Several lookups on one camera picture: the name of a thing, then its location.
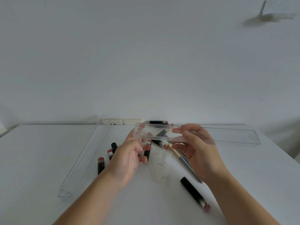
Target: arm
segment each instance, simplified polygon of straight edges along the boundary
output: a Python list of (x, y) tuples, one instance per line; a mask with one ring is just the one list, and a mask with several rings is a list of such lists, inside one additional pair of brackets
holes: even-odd
[(230, 174), (214, 140), (203, 127), (187, 124), (173, 132), (182, 133), (187, 143), (172, 147), (186, 154), (195, 173), (212, 191), (229, 224), (279, 224)]
[(134, 156), (143, 148), (132, 140), (133, 130), (124, 143), (118, 147), (107, 167), (99, 174), (80, 197), (54, 222), (54, 225), (101, 224), (115, 195), (134, 174)]

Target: wall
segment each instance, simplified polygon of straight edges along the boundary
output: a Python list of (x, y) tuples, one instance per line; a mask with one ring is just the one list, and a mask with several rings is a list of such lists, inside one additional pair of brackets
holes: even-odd
[(1, 121), (106, 114), (268, 134), (299, 119), (300, 17), (253, 23), (263, 1), (1, 0)]

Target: person's left hand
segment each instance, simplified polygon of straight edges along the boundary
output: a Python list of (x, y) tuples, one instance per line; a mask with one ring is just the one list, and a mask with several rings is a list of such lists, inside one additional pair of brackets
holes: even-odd
[[(146, 163), (147, 157), (138, 158), (138, 154), (143, 151), (140, 140), (133, 140), (133, 130), (130, 131), (126, 140), (115, 151), (111, 161), (103, 171), (110, 173), (118, 182), (119, 190), (124, 188), (129, 180), (133, 177), (134, 169), (138, 167), (139, 161)], [(150, 150), (151, 146), (146, 145), (145, 150)]]

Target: white outlet plate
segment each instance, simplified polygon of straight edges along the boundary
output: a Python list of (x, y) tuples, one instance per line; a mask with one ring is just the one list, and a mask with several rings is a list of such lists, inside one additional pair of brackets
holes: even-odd
[(136, 123), (142, 123), (143, 119), (142, 118), (127, 118), (127, 119), (122, 119), (123, 125), (135, 125)]
[(103, 119), (102, 125), (123, 125), (121, 118), (115, 118), (115, 119)]

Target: white table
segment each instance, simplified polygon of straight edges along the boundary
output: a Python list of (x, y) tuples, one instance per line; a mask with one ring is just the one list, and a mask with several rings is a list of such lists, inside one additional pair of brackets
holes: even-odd
[[(95, 157), (108, 162), (110, 144), (120, 145), (131, 128), (113, 126)], [(0, 224), (51, 224), (58, 218), (70, 205), (57, 197), (58, 189), (93, 129), (92, 125), (20, 125), (0, 138)], [(281, 224), (299, 224), (300, 165), (255, 130), (260, 146), (219, 145), (220, 155), (237, 180)], [(145, 167), (118, 194), (104, 223), (226, 224), (207, 185), (197, 183), (176, 158), (174, 163), (171, 188), (152, 182)], [(183, 176), (212, 205), (209, 213), (182, 187)]]

